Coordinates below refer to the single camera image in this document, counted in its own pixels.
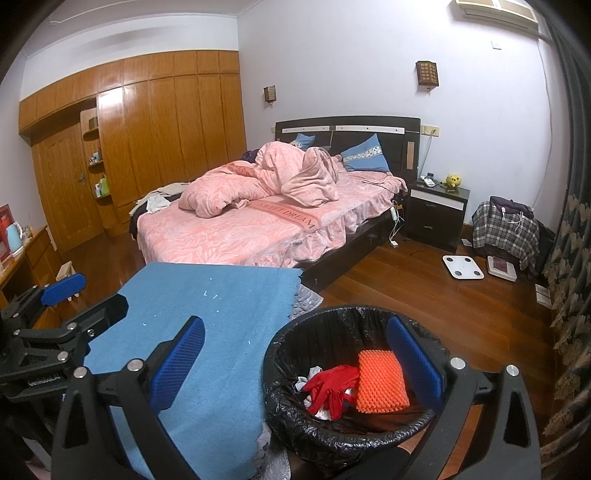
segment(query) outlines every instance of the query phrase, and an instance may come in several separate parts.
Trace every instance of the patterned curtain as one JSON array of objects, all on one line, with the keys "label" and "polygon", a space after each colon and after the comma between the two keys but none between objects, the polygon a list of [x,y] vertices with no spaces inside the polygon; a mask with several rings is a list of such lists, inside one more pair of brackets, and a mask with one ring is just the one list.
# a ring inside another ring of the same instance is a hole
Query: patterned curtain
[{"label": "patterned curtain", "polygon": [[570,96],[572,151],[560,232],[544,274],[555,315],[554,349],[563,364],[555,399],[561,409],[544,430],[544,479],[560,474],[591,424],[591,72],[550,27]]}]

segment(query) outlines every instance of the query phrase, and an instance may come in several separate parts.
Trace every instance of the metal bolt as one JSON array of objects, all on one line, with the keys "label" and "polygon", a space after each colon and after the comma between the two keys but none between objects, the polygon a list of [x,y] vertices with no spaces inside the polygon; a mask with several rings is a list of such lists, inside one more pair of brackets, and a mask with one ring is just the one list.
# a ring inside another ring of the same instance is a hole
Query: metal bolt
[{"label": "metal bolt", "polygon": [[464,360],[462,360],[461,358],[459,358],[458,356],[455,356],[454,358],[452,358],[449,361],[449,363],[456,370],[462,370],[462,369],[466,368],[466,362]]},{"label": "metal bolt", "polygon": [[519,375],[519,369],[515,365],[507,365],[506,370],[507,373],[512,377]]},{"label": "metal bolt", "polygon": [[88,369],[86,367],[78,367],[74,370],[74,376],[76,378],[84,378],[88,373]]},{"label": "metal bolt", "polygon": [[144,362],[142,362],[139,358],[134,358],[127,363],[127,370],[130,372],[137,372],[142,369],[144,366]]}]

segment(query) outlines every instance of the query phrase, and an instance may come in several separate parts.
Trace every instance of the dark wooden headboard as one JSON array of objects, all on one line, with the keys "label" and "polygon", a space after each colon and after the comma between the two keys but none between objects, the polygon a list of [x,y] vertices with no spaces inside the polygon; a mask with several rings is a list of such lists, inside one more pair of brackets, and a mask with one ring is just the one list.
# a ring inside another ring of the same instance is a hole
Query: dark wooden headboard
[{"label": "dark wooden headboard", "polygon": [[329,153],[338,155],[377,133],[392,174],[406,182],[412,182],[417,179],[420,131],[420,118],[378,115],[324,116],[277,122],[275,140],[291,142],[298,133],[315,135],[313,146],[330,146]]}]

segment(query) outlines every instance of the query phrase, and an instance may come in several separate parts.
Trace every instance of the desk drawer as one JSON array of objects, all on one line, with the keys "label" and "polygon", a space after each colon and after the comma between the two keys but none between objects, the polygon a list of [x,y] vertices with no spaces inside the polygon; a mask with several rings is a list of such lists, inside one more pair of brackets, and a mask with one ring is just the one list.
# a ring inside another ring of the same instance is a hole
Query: desk drawer
[{"label": "desk drawer", "polygon": [[50,243],[49,233],[45,230],[38,237],[31,240],[30,245],[27,245],[27,258],[31,267],[37,265],[37,262],[39,262],[39,259],[43,256]]}]

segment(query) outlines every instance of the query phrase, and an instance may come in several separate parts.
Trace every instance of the orange textured pad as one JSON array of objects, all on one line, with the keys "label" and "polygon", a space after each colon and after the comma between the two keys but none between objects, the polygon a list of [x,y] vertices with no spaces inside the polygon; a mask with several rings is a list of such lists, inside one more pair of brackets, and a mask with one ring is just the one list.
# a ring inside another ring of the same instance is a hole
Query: orange textured pad
[{"label": "orange textured pad", "polygon": [[402,368],[392,351],[364,350],[359,353],[357,410],[389,413],[410,406]]}]

